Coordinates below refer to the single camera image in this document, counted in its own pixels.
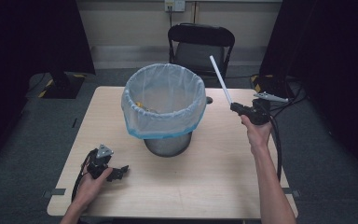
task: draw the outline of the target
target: gray carpet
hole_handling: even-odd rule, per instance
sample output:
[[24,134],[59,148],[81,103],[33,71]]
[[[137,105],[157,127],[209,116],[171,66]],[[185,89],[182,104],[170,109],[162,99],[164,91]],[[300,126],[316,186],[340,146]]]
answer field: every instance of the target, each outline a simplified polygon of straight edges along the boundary
[[[228,88],[251,88],[248,76],[258,66],[231,66]],[[28,103],[5,146],[0,150],[0,223],[58,223],[46,210],[46,190],[60,177],[94,90],[99,86],[124,86],[138,69],[97,70],[88,76],[75,100],[37,97],[50,80],[35,75],[30,80]],[[206,79],[207,87],[218,87]],[[291,83],[292,90],[300,90]],[[301,91],[299,97],[305,96]],[[358,162],[329,134],[323,117],[304,100],[277,117],[282,141],[283,168],[297,195],[298,223],[358,223]],[[89,223],[106,219],[86,217]],[[240,223],[113,219],[113,223]]]

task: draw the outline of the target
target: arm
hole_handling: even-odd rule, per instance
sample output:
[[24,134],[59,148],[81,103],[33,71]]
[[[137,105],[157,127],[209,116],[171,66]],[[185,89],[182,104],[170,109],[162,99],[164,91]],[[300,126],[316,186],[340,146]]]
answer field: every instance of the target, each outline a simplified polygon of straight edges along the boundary
[[93,179],[91,174],[87,174],[87,166],[83,171],[84,175],[77,189],[75,199],[66,210],[65,216],[61,220],[61,224],[76,224],[80,215],[87,209],[89,204],[97,197],[105,179],[112,173],[112,168],[107,168],[97,178]]
[[256,126],[244,115],[241,116],[241,120],[248,128],[249,143],[255,158],[260,192],[261,222],[264,224],[296,223],[292,207],[283,193],[274,163],[269,154],[268,143],[272,128],[271,124]]

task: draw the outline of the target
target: black chair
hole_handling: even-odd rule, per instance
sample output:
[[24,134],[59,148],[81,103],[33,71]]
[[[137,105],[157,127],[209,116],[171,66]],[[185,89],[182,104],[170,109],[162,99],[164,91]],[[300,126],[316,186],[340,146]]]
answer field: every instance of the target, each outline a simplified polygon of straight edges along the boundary
[[[174,25],[168,32],[170,63],[181,65],[199,76],[216,76],[210,56],[226,77],[235,37],[228,29],[195,23]],[[173,42],[177,42],[174,51]]]

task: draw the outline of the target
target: chair seat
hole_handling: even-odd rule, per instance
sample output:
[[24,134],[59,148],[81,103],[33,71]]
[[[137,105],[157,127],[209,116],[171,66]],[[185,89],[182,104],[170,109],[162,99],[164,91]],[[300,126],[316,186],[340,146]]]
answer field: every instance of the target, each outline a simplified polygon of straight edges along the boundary
[[179,43],[173,63],[186,67],[195,73],[197,71],[214,73],[214,68],[209,57],[213,55],[217,67],[221,70],[224,66],[224,54],[225,49],[223,47]]

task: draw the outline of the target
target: white tube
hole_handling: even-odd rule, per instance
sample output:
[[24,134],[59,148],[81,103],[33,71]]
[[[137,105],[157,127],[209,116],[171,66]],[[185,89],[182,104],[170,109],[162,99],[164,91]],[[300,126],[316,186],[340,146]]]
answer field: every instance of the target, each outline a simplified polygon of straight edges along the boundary
[[227,100],[228,100],[228,104],[231,105],[231,104],[232,104],[231,97],[230,97],[229,94],[228,94],[228,91],[227,91],[227,88],[226,88],[226,84],[225,84],[225,82],[223,81],[222,75],[220,75],[219,69],[217,68],[217,65],[216,65],[216,62],[214,61],[213,55],[209,56],[209,58],[211,59],[211,62],[212,62],[214,71],[216,72],[217,77],[219,78],[220,85],[222,85],[223,91],[225,92],[225,95],[226,95]]

